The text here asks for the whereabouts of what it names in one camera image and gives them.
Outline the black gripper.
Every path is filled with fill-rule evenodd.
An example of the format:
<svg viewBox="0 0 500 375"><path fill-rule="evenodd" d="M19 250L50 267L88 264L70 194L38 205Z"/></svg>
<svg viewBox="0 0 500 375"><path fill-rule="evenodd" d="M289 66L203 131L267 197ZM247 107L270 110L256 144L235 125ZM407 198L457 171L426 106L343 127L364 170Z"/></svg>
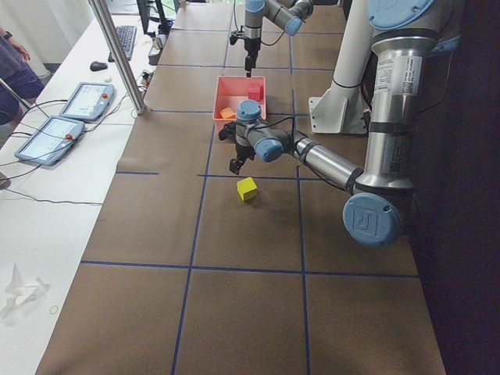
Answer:
<svg viewBox="0 0 500 375"><path fill-rule="evenodd" d="M245 164L247 159L255 159L255 151L251 145L243 145L242 141L237 140L237 126L236 121L231 121L223 125L219 131L218 137L221 141L228 140L235 145L236 158L230 161L230 172L239 175L240 170Z"/></svg>
<svg viewBox="0 0 500 375"><path fill-rule="evenodd" d="M257 58L261 47L261 30L260 29L241 29L234 30L230 33L230 44L235 45L238 40L244 41L245 51L245 75L252 76L254 69L254 59Z"/></svg>

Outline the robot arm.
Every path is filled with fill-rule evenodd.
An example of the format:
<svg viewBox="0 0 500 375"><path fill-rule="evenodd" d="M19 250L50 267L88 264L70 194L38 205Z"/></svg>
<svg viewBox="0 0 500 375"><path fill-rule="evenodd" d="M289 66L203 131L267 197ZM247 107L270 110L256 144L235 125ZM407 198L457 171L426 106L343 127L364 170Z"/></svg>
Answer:
<svg viewBox="0 0 500 375"><path fill-rule="evenodd" d="M245 99L219 128L237 153L231 172L250 159L269 163L289 154L349 193L342 219L352 238L372 247L393 244L413 210L408 166L424 62L457 47L464 7L462 1L352 2L331 86L309 99L309 113L318 134L367 132L364 166L299 130L274 128L263 106Z"/></svg>
<svg viewBox="0 0 500 375"><path fill-rule="evenodd" d="M257 0L245 1L245 21L236 30L230 33L230 45L238 40L244 41L245 74L252 76L256 67L262 42L263 19L268 19L279 27L284 34L295 36L302 24L313 14L313 1L274 1Z"/></svg>

